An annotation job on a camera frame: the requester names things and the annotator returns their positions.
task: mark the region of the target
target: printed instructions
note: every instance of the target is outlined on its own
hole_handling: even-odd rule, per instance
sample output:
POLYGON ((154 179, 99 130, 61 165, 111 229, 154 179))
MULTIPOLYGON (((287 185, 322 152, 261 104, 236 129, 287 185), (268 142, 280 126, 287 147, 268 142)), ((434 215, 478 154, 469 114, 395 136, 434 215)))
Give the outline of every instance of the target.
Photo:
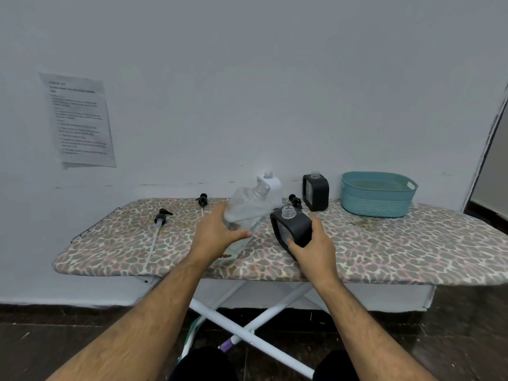
POLYGON ((39 75, 60 161, 116 167, 102 81, 39 75))

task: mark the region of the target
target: floor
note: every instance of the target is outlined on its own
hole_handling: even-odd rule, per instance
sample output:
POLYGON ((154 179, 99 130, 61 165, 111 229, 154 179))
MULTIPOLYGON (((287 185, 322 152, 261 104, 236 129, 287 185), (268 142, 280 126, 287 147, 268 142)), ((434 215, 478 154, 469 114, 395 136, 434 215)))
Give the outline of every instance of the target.
MULTIPOLYGON (((45 380, 126 308, 108 310, 47 306, 0 306, 0 373, 9 381, 45 380)), ((241 325, 255 309, 224 309, 241 325)), ((442 380, 508 380, 508 285, 438 287, 426 313, 373 313, 379 323, 420 363, 442 380)), ((160 376, 176 364, 194 312, 187 315, 160 376)), ((287 309, 258 330, 268 342, 315 368, 326 354, 343 348, 330 317, 322 311, 287 309)), ((194 346, 217 346, 229 334, 206 322, 194 346)), ((305 379, 241 343, 228 352, 240 380, 305 379)))

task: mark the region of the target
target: ironing board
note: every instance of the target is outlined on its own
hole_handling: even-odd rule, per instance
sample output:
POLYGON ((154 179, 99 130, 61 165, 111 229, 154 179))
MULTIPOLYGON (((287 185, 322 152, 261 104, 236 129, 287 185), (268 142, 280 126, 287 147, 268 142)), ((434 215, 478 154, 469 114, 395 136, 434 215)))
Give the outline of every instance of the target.
MULTIPOLYGON (((205 212, 224 201, 226 198, 210 199, 205 212)), ((201 209, 194 199, 147 198, 127 204, 73 239, 55 259, 55 271, 73 275, 139 276, 156 229, 153 219, 160 208, 166 208, 174 216, 169 216, 159 231, 147 272, 162 277, 190 249, 194 226, 201 217, 201 209)), ((432 285, 508 282, 508 236, 465 214, 417 204, 402 218, 370 218, 348 213, 336 199, 330 201, 326 211, 317 214, 334 241, 337 271, 344 282, 432 285)), ((237 259, 215 262, 203 277, 244 281, 238 282, 212 307, 196 299, 191 301, 190 308, 202 317, 191 326, 182 356, 192 345, 197 328, 209 319, 234 334, 221 346, 224 351, 243 339, 312 378, 312 369, 253 333, 311 289, 298 264, 277 243, 269 220, 237 259), (302 283, 249 325, 241 327, 215 309, 237 292, 245 280, 302 283)))

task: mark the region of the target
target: leopard print fabric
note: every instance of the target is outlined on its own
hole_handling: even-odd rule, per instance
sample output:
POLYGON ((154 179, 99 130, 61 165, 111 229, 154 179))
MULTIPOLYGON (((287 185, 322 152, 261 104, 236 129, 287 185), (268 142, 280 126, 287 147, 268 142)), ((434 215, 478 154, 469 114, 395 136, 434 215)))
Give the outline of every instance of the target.
MULTIPOLYGON (((207 211, 225 198, 210 200, 207 211)), ((63 274, 139 275, 148 256, 160 208, 174 213, 162 226, 148 272, 162 276, 190 249, 201 210, 194 199, 148 198, 112 213, 54 261, 63 274)), ((492 285, 508 282, 508 236, 481 220, 429 205, 408 215, 369 218, 348 213, 333 199, 316 213, 337 251, 345 282, 492 285)), ((298 264, 277 243, 270 221, 237 259, 216 261, 204 278, 305 281, 298 264)))

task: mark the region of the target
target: basket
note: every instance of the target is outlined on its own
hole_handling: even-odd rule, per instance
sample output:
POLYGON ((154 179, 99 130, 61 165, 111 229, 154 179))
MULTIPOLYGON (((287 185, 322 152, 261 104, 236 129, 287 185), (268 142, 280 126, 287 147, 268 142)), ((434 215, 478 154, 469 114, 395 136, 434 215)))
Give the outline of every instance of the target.
POLYGON ((399 218, 409 211, 417 188, 415 181, 399 174, 347 172, 342 175, 340 201, 353 214, 399 218))

